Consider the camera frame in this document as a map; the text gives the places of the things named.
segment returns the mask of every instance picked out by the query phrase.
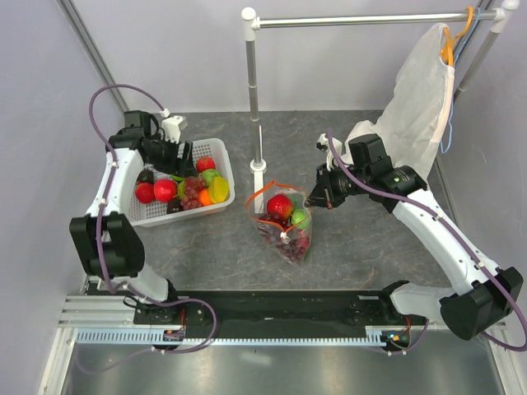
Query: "plastic bag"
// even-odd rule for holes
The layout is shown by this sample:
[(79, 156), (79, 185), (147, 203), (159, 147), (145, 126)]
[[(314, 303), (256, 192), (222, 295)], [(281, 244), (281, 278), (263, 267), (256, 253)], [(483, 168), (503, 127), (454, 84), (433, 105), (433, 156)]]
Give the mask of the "plastic bag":
[(359, 122), (348, 135), (342, 157), (352, 164), (347, 143), (376, 133), (394, 167), (408, 165), (426, 179), (450, 114), (454, 68), (443, 63), (444, 23), (435, 24), (416, 44), (395, 79), (394, 98), (376, 124)]
[(302, 188), (273, 180), (245, 204), (265, 244), (291, 264), (309, 257), (313, 221), (305, 206), (307, 196)]

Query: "yellow fruit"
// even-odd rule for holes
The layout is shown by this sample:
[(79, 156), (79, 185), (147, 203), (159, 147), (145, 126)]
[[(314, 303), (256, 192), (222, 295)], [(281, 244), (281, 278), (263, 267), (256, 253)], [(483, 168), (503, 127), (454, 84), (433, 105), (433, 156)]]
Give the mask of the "yellow fruit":
[(227, 200), (229, 196), (229, 183), (223, 177), (214, 177), (208, 187), (208, 196), (214, 204)]

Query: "white wall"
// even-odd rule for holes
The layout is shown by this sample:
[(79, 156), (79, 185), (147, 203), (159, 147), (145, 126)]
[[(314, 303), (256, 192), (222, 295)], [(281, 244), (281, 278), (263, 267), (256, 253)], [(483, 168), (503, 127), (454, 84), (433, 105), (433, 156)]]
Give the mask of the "white wall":
[[(462, 229), (502, 267), (527, 279), (527, 4), (455, 104), (454, 142), (441, 158)], [(520, 293), (527, 313), (527, 286)], [(509, 320), (515, 344), (524, 334)], [(517, 355), (527, 371), (526, 353)]]
[[(29, 395), (64, 297), (81, 285), (68, 224), (86, 211), (105, 163), (87, 115), (102, 84), (54, 0), (6, 2), (0, 35), (0, 392)], [(108, 98), (97, 118), (109, 132), (121, 122)]]
[[(452, 12), (475, 0), (75, 0), (114, 78), (173, 111), (249, 109), (244, 7), (261, 17)], [(383, 109), (431, 24), (261, 30), (261, 109)], [(459, 24), (452, 25), (460, 30)], [(152, 104), (125, 92), (132, 108)]]

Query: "clear plastic bag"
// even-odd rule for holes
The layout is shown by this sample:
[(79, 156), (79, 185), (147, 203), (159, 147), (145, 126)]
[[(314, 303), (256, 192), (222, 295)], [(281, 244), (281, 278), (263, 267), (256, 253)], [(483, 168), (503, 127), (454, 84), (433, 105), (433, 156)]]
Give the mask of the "clear plastic bag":
[(274, 180), (254, 193), (245, 204), (265, 244), (291, 264), (310, 255), (313, 221), (305, 206), (307, 192)]

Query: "metal pole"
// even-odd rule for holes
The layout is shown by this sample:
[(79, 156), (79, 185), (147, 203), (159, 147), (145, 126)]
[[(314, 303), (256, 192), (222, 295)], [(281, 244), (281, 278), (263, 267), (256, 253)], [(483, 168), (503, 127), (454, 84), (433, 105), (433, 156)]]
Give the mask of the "metal pole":
[[(493, 21), (496, 11), (481, 12), (480, 21)], [(467, 21), (467, 12), (452, 12), (442, 14), (407, 14), (378, 16), (335, 16), (324, 18), (292, 18), (292, 19), (260, 19), (256, 21), (256, 29), (272, 29), (275, 27), (309, 27), (309, 26), (346, 26), (346, 25), (376, 25), (386, 23), (418, 23), (418, 22), (461, 22)]]
[(262, 136), (260, 133), (260, 118), (258, 111), (258, 88), (256, 86), (256, 51), (254, 41), (245, 41), (245, 51), (247, 52), (247, 74), (249, 77), (249, 106), (250, 120), (253, 129), (254, 163), (259, 165), (262, 162)]
[(254, 41), (256, 34), (253, 30), (253, 24), (256, 20), (256, 11), (253, 8), (244, 8), (241, 12), (241, 18), (244, 20), (245, 28), (245, 51), (247, 53), (247, 77), (249, 80), (249, 106), (250, 120), (253, 129), (253, 148), (254, 160), (252, 166), (258, 169), (264, 167), (262, 162), (262, 133), (260, 129), (260, 118), (258, 111), (258, 88), (256, 86), (256, 50)]
[[(112, 76), (110, 70), (108, 69), (105, 60), (100, 54), (95, 41), (90, 35), (90, 32), (86, 28), (86, 25), (84, 24), (84, 21), (82, 20), (79, 11), (73, 4), (73, 1), (57, 0), (57, 3), (62, 8), (66, 18), (69, 20), (69, 24), (77, 34), (77, 38), (79, 39), (79, 41), (81, 41), (81, 44), (86, 50), (86, 53), (88, 54), (88, 57), (93, 63), (93, 66), (99, 73), (100, 79), (106, 85), (115, 85), (115, 79)], [(112, 95), (112, 98), (114, 99), (115, 103), (117, 104), (122, 113), (130, 110), (119, 89), (111, 89), (110, 94)]]
[[(490, 10), (496, 0), (479, 0), (478, 5), (476, 8), (480, 8), (482, 11)], [(459, 45), (461, 44), (461, 40), (457, 41), (454, 46), (454, 56), (457, 57), (458, 62), (463, 57), (464, 51), (467, 50), (467, 48), (470, 46), (470, 43), (472, 42), (473, 38), (476, 36), (476, 34), (479, 31), (479, 28), (481, 27), (481, 21), (476, 22), (476, 27), (474, 27), (473, 33), (470, 35), (469, 39), (467, 40), (464, 47), (459, 51)]]
[(481, 47), (479, 47), (478, 53), (476, 53), (476, 56), (474, 57), (474, 60), (470, 64), (469, 70), (465, 73), (463, 80), (461, 80), (461, 83), (458, 86), (458, 89), (455, 90), (454, 93), (454, 101), (458, 98), (458, 96), (461, 94), (461, 92), (466, 91), (467, 85), (469, 82), (473, 79), (474, 75), (478, 71), (479, 67), (481, 66), (481, 63), (485, 59), (485, 57), (488, 54), (488, 51), (490, 51), (492, 45), (497, 39), (497, 36), (500, 35), (499, 33), (495, 33), (492, 30), (488, 32), (487, 37), (481, 44)]

